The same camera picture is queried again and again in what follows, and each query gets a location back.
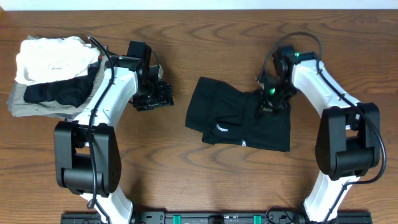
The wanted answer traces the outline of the black t-shirt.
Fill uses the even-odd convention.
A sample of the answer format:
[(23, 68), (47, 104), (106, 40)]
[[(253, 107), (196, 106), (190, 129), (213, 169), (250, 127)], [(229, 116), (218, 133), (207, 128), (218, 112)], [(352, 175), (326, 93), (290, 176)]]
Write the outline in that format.
[(190, 101), (185, 126), (207, 144), (234, 144), (290, 151), (290, 109), (263, 111), (259, 97), (219, 80), (201, 77)]

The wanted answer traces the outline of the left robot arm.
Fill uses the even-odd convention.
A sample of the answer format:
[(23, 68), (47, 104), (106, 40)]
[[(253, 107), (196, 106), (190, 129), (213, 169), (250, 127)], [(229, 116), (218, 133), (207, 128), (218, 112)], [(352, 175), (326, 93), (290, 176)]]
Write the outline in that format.
[(160, 64), (113, 56), (105, 62), (94, 97), (73, 121), (54, 130), (57, 184), (88, 202), (92, 212), (64, 213), (61, 223), (140, 223), (141, 216), (119, 182), (122, 162), (116, 127), (128, 104), (145, 111), (172, 105)]

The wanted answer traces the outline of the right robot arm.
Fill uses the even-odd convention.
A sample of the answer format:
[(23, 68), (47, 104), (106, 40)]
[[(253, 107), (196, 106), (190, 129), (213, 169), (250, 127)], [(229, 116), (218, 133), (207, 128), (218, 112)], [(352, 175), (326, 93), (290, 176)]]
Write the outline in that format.
[(353, 185), (369, 169), (386, 163), (386, 152), (379, 134), (380, 115), (374, 103), (362, 103), (345, 91), (327, 72), (314, 52), (296, 52), (279, 47), (272, 53), (276, 76), (263, 72), (263, 110), (287, 110), (289, 99), (302, 92), (320, 116), (315, 145), (319, 174), (310, 195), (303, 201), (303, 212), (294, 223), (366, 223), (368, 215), (340, 215), (341, 205)]

